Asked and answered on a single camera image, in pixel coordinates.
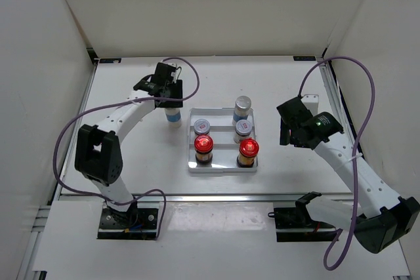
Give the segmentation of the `silver-cap white bottle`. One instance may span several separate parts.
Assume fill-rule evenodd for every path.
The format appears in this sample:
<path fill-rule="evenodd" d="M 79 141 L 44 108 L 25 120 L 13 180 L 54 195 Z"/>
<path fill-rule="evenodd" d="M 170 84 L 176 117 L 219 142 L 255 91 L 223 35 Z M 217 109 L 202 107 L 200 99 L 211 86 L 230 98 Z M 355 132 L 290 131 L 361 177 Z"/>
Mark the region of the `silver-cap white bottle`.
<path fill-rule="evenodd" d="M 170 127 L 179 128 L 182 125 L 182 117 L 179 108 L 165 108 L 165 116 Z"/>
<path fill-rule="evenodd" d="M 232 115 L 232 124 L 235 125 L 242 119 L 247 119 L 251 109 L 251 99 L 248 96 L 239 96 L 236 98 L 234 112 Z"/>

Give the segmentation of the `red-lid amber jar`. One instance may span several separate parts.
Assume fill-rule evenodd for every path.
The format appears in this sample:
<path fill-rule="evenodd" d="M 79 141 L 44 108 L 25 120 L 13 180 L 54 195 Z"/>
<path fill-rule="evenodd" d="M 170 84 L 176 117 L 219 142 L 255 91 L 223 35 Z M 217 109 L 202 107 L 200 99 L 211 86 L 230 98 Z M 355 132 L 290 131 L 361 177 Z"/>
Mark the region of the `red-lid amber jar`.
<path fill-rule="evenodd" d="M 237 164 L 239 167 L 251 168 L 255 164 L 259 152 L 259 144 L 256 140 L 248 138 L 242 140 L 239 145 Z"/>

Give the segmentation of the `small pale spice jar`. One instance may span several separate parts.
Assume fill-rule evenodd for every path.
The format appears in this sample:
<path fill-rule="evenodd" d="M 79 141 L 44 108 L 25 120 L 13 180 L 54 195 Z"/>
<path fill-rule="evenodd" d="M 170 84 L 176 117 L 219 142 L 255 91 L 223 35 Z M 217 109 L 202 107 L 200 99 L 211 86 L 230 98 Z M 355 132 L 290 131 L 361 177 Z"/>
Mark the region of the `small pale spice jar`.
<path fill-rule="evenodd" d="M 241 141 L 252 138 L 253 126 L 247 119 L 241 119 L 236 122 L 234 141 L 239 144 Z"/>

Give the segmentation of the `small dark spice jar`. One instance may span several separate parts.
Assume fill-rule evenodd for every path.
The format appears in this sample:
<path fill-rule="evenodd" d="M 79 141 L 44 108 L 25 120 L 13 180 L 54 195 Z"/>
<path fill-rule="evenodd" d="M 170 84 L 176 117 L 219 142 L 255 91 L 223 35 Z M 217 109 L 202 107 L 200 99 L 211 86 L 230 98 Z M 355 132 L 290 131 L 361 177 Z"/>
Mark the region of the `small dark spice jar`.
<path fill-rule="evenodd" d="M 206 119 L 198 119 L 193 124 L 194 134 L 196 136 L 209 134 L 211 125 Z"/>

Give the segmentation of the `red-lid dark jar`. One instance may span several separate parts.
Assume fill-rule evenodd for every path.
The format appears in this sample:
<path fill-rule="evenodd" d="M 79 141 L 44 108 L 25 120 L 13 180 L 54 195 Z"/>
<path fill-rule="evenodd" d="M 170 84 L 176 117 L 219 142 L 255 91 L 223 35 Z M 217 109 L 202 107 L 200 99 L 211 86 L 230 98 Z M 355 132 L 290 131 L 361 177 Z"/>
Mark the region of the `red-lid dark jar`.
<path fill-rule="evenodd" d="M 194 140 L 196 161 L 199 164 L 209 164 L 213 160 L 213 139 L 206 134 L 199 135 Z"/>

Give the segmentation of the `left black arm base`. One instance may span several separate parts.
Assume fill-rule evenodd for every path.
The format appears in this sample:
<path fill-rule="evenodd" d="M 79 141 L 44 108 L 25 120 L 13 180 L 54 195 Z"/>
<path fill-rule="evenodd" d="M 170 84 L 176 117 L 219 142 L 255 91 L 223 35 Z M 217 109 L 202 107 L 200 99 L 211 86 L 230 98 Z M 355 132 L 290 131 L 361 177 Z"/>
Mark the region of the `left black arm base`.
<path fill-rule="evenodd" d="M 127 212 L 103 207 L 96 238 L 99 240 L 156 241 L 167 209 L 139 207 L 133 203 Z"/>

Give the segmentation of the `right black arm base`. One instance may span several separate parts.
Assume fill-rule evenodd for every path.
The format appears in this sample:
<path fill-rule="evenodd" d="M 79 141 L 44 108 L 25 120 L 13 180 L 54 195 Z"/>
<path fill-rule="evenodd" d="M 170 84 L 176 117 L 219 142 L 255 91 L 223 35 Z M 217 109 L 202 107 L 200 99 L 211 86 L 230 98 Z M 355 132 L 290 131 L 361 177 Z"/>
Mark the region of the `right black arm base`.
<path fill-rule="evenodd" d="M 328 242 L 336 236 L 336 228 L 324 222 L 304 223 L 291 207 L 274 208 L 268 213 L 274 220 L 278 243 Z"/>

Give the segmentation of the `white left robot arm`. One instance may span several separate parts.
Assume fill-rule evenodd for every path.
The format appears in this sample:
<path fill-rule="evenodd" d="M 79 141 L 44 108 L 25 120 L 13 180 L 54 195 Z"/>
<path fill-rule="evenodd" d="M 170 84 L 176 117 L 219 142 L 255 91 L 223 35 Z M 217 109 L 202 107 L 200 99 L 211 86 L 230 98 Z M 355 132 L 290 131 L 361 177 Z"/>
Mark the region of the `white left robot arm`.
<path fill-rule="evenodd" d="M 117 107 L 95 125 L 84 124 L 78 130 L 75 169 L 90 180 L 106 198 L 112 218 L 130 228 L 138 218 L 137 204 L 129 193 L 121 173 L 121 143 L 142 118 L 156 108 L 165 110 L 170 125 L 181 125 L 182 81 L 176 64 L 157 64 L 155 72 L 141 79 L 127 98 L 128 104 Z"/>

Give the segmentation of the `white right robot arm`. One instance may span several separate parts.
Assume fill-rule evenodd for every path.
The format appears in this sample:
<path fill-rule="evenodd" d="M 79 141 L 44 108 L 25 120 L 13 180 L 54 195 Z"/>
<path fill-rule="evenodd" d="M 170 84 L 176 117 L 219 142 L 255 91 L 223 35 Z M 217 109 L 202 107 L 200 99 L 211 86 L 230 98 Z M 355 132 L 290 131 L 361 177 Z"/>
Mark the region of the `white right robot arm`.
<path fill-rule="evenodd" d="M 295 221 L 308 228 L 324 222 L 352 233 L 367 251 L 377 254 L 405 236 L 419 215 L 419 202 L 404 198 L 357 156 L 343 126 L 326 111 L 313 115 L 301 97 L 277 107 L 280 144 L 309 148 L 321 157 L 353 194 L 354 205 L 310 192 L 295 203 Z"/>

